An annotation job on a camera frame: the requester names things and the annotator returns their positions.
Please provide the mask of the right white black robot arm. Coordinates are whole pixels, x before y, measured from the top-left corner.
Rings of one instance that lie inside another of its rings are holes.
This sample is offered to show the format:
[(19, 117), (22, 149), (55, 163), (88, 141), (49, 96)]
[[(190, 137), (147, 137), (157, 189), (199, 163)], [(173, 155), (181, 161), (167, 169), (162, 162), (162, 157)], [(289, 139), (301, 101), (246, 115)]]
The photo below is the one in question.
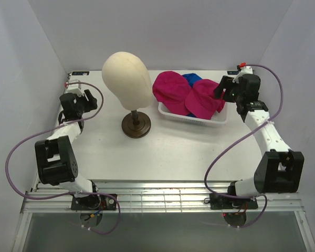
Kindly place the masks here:
[(260, 78), (248, 73), (237, 79), (223, 76), (214, 90), (215, 97), (236, 104), (237, 113), (254, 132), (262, 158), (251, 178), (230, 183), (226, 197), (210, 194), (211, 209), (240, 208), (248, 196), (298, 190), (304, 156), (293, 151), (270, 123), (268, 108), (258, 99), (259, 89)]

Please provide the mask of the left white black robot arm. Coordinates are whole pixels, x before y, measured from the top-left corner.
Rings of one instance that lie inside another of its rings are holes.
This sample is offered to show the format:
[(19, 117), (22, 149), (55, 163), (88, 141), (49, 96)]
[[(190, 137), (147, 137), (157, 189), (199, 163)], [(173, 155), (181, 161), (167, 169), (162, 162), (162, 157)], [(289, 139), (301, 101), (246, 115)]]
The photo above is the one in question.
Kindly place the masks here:
[(97, 109), (97, 100), (88, 89), (66, 92), (59, 100), (60, 128), (35, 143), (38, 176), (43, 184), (65, 188), (73, 193), (74, 203), (93, 210), (100, 206), (101, 197), (95, 193), (95, 183), (79, 173), (72, 143), (83, 131), (83, 114)]

